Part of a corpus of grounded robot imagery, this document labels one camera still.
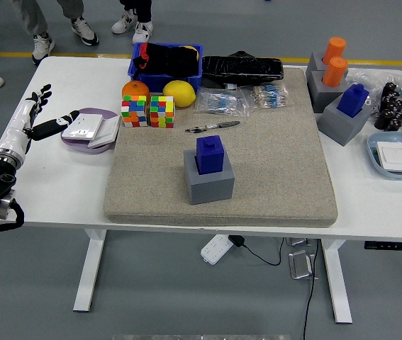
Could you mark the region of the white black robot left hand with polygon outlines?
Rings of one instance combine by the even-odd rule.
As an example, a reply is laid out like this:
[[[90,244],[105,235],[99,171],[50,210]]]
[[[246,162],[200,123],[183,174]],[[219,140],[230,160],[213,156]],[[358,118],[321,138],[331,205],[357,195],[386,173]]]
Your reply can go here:
[[[31,140],[40,141],[56,135],[79,116],[79,111],[74,110],[60,118],[34,125],[35,119],[52,95],[50,89],[50,84],[44,85],[39,92],[33,92],[30,98],[18,105],[0,139],[0,157],[14,157],[23,163]]]

